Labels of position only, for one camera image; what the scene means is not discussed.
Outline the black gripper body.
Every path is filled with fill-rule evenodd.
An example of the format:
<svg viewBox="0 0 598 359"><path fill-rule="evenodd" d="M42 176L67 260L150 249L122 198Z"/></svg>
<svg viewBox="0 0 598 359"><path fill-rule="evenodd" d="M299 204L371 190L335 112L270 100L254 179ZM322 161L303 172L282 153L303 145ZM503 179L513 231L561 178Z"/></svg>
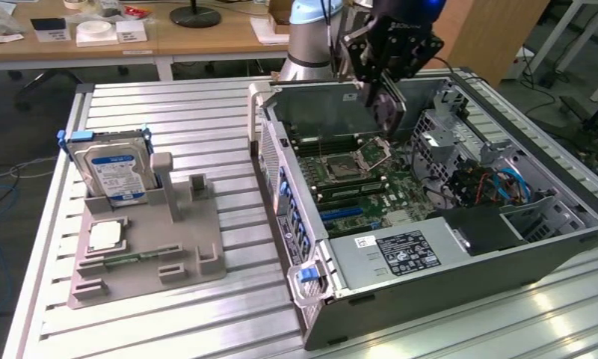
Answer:
<svg viewBox="0 0 598 359"><path fill-rule="evenodd" d="M426 38L433 34L446 0L375 0L370 10L370 39L386 39L389 33Z"/></svg>

